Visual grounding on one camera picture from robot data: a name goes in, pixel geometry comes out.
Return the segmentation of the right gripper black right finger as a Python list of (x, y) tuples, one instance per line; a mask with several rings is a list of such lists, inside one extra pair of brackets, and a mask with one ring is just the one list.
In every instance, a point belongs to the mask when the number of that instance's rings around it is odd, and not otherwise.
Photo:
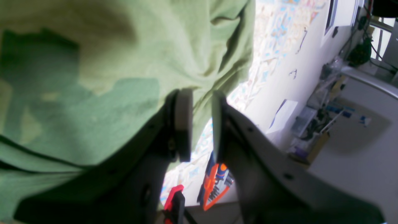
[(225, 95), (212, 98), (214, 157), (232, 173), (245, 224), (382, 224), (381, 210), (289, 159)]

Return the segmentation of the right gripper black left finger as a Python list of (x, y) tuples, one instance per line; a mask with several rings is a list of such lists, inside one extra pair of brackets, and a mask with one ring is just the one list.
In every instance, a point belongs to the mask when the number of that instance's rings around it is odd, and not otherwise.
[(22, 200), (26, 224), (151, 224), (171, 163), (189, 162), (193, 91), (172, 91), (161, 109), (107, 160), (69, 182)]

